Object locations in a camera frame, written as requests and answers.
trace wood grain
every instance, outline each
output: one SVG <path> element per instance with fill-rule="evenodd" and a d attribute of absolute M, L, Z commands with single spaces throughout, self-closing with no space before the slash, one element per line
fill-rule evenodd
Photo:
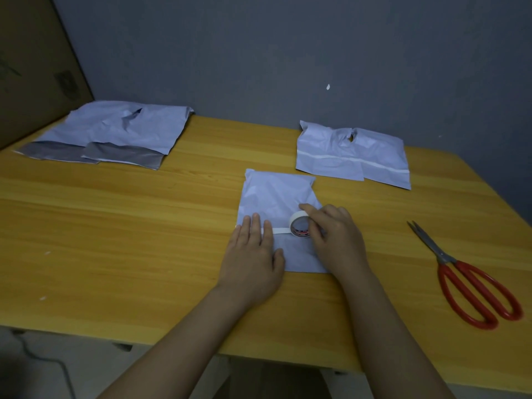
<path fill-rule="evenodd" d="M 298 135 L 192 116 L 158 171 L 39 161 L 4 149 L 0 324 L 155 343 L 216 283 L 246 168 L 297 173 Z M 351 211 L 371 267 L 448 382 L 532 392 L 531 228 L 456 155 L 406 153 L 412 191 L 317 177 L 316 195 Z M 435 257 L 407 220 L 505 284 L 525 318 L 501 319 L 494 331 L 463 322 L 440 291 Z M 361 369 L 330 275 L 287 273 L 220 351 Z"/>

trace scissors blade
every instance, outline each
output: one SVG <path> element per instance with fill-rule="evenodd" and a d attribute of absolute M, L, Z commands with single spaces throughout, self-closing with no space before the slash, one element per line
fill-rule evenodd
<path fill-rule="evenodd" d="M 436 255 L 436 258 L 438 260 L 438 263 L 440 264 L 445 264 L 447 262 L 452 262 L 453 261 L 453 257 L 447 255 L 434 241 L 432 238 L 429 237 L 429 235 L 422 229 L 422 227 L 420 227 L 416 221 L 412 221 L 412 223 L 410 223 L 409 221 L 407 221 L 408 225 L 410 226 L 410 228 L 412 228 L 412 231 L 414 231 L 416 233 L 416 235 L 419 237 L 419 239 L 421 239 L 423 241 L 423 243 L 425 245 L 427 245 L 429 247 L 430 250 L 432 250 L 434 252 L 434 254 Z"/>

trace hand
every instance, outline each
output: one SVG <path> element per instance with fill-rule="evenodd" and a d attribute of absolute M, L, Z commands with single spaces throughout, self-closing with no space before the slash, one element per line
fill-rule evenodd
<path fill-rule="evenodd" d="M 361 270 L 371 271 L 362 233 L 349 211 L 331 204 L 319 210 L 310 204 L 300 204 L 300 208 L 310 217 L 309 234 L 318 257 L 341 284 L 356 277 Z"/>
<path fill-rule="evenodd" d="M 251 229 L 250 222 L 246 215 L 242 225 L 233 231 L 216 285 L 242 300 L 246 309 L 266 301 L 281 285 L 285 272 L 283 250 L 273 252 L 271 223 L 264 221 L 264 236 L 261 237 L 259 215 L 253 214 Z"/>

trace left hand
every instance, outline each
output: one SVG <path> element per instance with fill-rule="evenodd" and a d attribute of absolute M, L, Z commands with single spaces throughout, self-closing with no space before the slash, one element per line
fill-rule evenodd
<path fill-rule="evenodd" d="M 283 250 L 273 252 L 271 223 L 264 221 L 261 237 L 261 219 L 248 215 L 237 225 L 222 260 L 216 288 L 233 295 L 246 309 L 266 301 L 281 285 L 285 272 Z"/>

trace adhesive seal strip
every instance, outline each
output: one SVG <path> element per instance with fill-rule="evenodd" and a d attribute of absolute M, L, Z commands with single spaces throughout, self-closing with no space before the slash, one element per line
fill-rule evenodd
<path fill-rule="evenodd" d="M 288 221 L 290 228 L 273 228 L 274 234 L 292 234 L 298 238 L 309 237 L 309 216 L 304 211 L 298 211 Z"/>

